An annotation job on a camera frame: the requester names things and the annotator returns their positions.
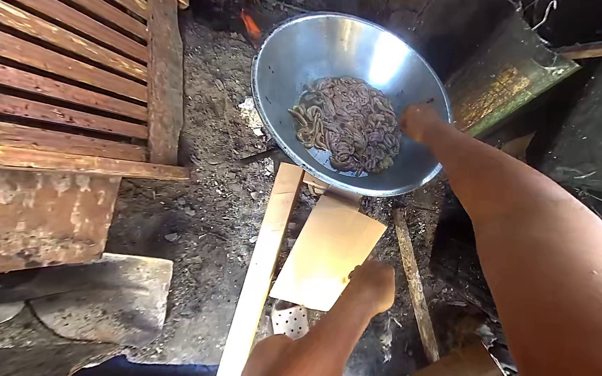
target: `wooden slat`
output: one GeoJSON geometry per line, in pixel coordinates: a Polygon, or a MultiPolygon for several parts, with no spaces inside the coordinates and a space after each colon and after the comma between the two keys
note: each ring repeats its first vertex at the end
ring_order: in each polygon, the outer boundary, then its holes
{"type": "Polygon", "coordinates": [[[413,252],[413,243],[410,240],[410,232],[408,231],[408,223],[406,222],[406,212],[402,209],[393,209],[394,225],[396,227],[396,235],[399,239],[399,249],[401,251],[401,261],[403,262],[403,270],[406,273],[408,280],[408,294],[415,312],[417,320],[417,328],[419,336],[424,347],[424,354],[429,363],[438,361],[438,343],[435,340],[433,325],[431,324],[431,315],[424,297],[424,289],[422,279],[419,276],[419,269],[415,254],[413,252]]]}
{"type": "Polygon", "coordinates": [[[74,104],[147,120],[146,107],[0,64],[0,84],[74,104]]]}
{"type": "Polygon", "coordinates": [[[51,170],[144,179],[189,179],[189,170],[184,167],[2,146],[0,146],[0,168],[26,171],[51,170]]]}
{"type": "Polygon", "coordinates": [[[121,120],[105,118],[104,116],[92,115],[5,94],[0,94],[0,113],[121,134],[138,139],[146,139],[148,137],[147,127],[140,124],[127,123],[121,120]]]}
{"type": "Polygon", "coordinates": [[[0,31],[0,56],[57,75],[147,102],[147,88],[90,64],[37,46],[0,31]]]}
{"type": "Polygon", "coordinates": [[[87,57],[95,62],[104,64],[119,72],[143,81],[148,80],[148,69],[145,66],[120,56],[88,39],[77,36],[70,31],[58,28],[44,19],[6,4],[1,0],[0,23],[54,44],[57,47],[72,51],[80,56],[87,57]]]}
{"type": "Polygon", "coordinates": [[[602,41],[577,46],[559,47],[555,50],[567,59],[586,59],[588,57],[602,56],[602,41]]]}
{"type": "Polygon", "coordinates": [[[137,145],[3,122],[0,122],[0,145],[106,158],[145,160],[145,148],[137,145]]]}
{"type": "Polygon", "coordinates": [[[148,19],[148,3],[145,0],[115,0],[123,7],[138,14],[144,19],[148,19]]]}
{"type": "Polygon", "coordinates": [[[115,47],[125,54],[129,54],[144,62],[148,61],[148,50],[145,46],[138,44],[120,34],[119,32],[105,26],[79,11],[63,4],[58,0],[18,0],[21,4],[48,15],[59,22],[82,31],[83,33],[99,39],[101,42],[115,47]]]}
{"type": "Polygon", "coordinates": [[[148,39],[148,28],[145,27],[141,22],[129,17],[129,15],[121,12],[120,9],[115,8],[111,4],[106,3],[104,0],[71,0],[73,3],[80,5],[90,12],[98,15],[103,19],[107,19],[122,29],[129,31],[130,33],[143,38],[148,39]]]}
{"type": "Polygon", "coordinates": [[[262,228],[247,267],[243,289],[236,304],[236,312],[233,314],[217,376],[240,375],[246,365],[271,285],[280,244],[303,180],[303,172],[301,167],[280,163],[263,215],[262,228]]]}
{"type": "Polygon", "coordinates": [[[150,0],[150,162],[175,165],[183,126],[183,43],[176,0],[150,0]]]}

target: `wooden board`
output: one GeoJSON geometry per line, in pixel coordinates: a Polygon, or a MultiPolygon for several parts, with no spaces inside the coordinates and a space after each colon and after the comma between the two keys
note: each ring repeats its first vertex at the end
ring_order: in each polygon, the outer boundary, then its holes
{"type": "Polygon", "coordinates": [[[129,31],[139,38],[147,40],[148,29],[141,22],[129,17],[120,9],[115,8],[104,0],[71,0],[71,2],[94,13],[99,18],[108,20],[120,28],[129,31]]]}
{"type": "Polygon", "coordinates": [[[438,344],[435,340],[429,308],[424,297],[422,279],[419,276],[419,269],[417,268],[417,261],[413,252],[413,243],[410,240],[406,212],[402,209],[393,209],[392,215],[394,217],[394,225],[396,226],[396,235],[399,239],[401,261],[403,262],[403,270],[406,272],[406,279],[408,280],[408,293],[415,312],[419,336],[422,339],[424,354],[428,361],[433,363],[439,359],[438,344]]]}
{"type": "Polygon", "coordinates": [[[0,31],[0,56],[31,65],[75,81],[118,93],[122,96],[148,100],[147,88],[134,81],[106,72],[90,64],[37,46],[0,31]]]}
{"type": "Polygon", "coordinates": [[[149,0],[150,102],[148,147],[150,162],[176,165],[178,137],[183,127],[183,43],[175,0],[149,0]]]}
{"type": "Polygon", "coordinates": [[[37,12],[79,30],[104,44],[119,49],[144,62],[148,61],[148,50],[141,44],[120,34],[58,0],[18,0],[37,12]]]}
{"type": "Polygon", "coordinates": [[[144,179],[189,179],[189,170],[183,167],[2,146],[0,146],[0,168],[36,172],[52,170],[144,179]]]}
{"type": "Polygon", "coordinates": [[[602,56],[602,41],[580,44],[577,46],[561,47],[555,50],[566,59],[586,59],[602,56]]]}
{"type": "Polygon", "coordinates": [[[143,81],[148,79],[148,70],[145,66],[1,0],[0,23],[104,64],[121,73],[143,81]]]}
{"type": "Polygon", "coordinates": [[[301,167],[280,163],[262,228],[252,252],[250,265],[247,267],[243,289],[236,304],[217,376],[240,375],[246,365],[303,172],[301,167]]]}
{"type": "Polygon", "coordinates": [[[323,195],[271,288],[272,298],[329,311],[387,227],[323,195]]]}
{"type": "Polygon", "coordinates": [[[138,14],[143,19],[148,19],[148,3],[145,0],[115,0],[121,6],[127,8],[128,10],[138,14]]]}
{"type": "Polygon", "coordinates": [[[92,115],[86,112],[57,107],[52,104],[0,94],[0,113],[22,116],[24,118],[44,120],[52,123],[96,131],[122,134],[124,136],[146,139],[148,129],[144,125],[127,123],[121,120],[92,115]]]}
{"type": "Polygon", "coordinates": [[[138,106],[138,104],[77,88],[2,64],[0,64],[0,85],[125,115],[138,120],[147,120],[148,117],[146,107],[138,106]]]}
{"type": "Polygon", "coordinates": [[[73,154],[106,158],[145,160],[145,148],[137,145],[3,122],[0,122],[0,145],[57,152],[70,151],[73,154]]]}
{"type": "Polygon", "coordinates": [[[120,179],[0,169],[0,272],[98,259],[120,179]]]}

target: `wire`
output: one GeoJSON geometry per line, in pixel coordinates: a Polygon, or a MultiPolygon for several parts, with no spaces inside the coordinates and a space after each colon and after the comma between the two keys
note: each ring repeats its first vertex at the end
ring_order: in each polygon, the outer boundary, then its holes
{"type": "Polygon", "coordinates": [[[543,23],[545,23],[547,21],[547,17],[549,17],[550,15],[550,10],[554,7],[554,9],[556,9],[556,0],[552,0],[550,1],[549,4],[547,4],[547,8],[545,9],[545,16],[542,18],[542,21],[540,21],[540,23],[538,25],[535,25],[531,31],[536,31],[540,26],[542,26],[543,23]]]}

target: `cardboard piece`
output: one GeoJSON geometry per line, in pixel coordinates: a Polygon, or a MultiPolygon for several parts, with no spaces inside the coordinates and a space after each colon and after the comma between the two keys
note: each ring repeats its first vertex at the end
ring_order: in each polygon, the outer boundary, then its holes
{"type": "Polygon", "coordinates": [[[348,275],[361,265],[387,227],[329,196],[320,197],[270,296],[329,311],[348,275]]]}

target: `flame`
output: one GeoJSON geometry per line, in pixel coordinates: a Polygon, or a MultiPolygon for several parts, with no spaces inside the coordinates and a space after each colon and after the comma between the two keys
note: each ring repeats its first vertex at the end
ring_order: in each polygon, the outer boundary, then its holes
{"type": "Polygon", "coordinates": [[[252,41],[254,41],[255,43],[262,40],[262,30],[259,29],[259,26],[257,26],[257,24],[252,19],[252,17],[247,15],[246,12],[242,9],[241,9],[241,19],[243,20],[243,23],[246,24],[247,34],[250,37],[250,39],[252,41]]]}

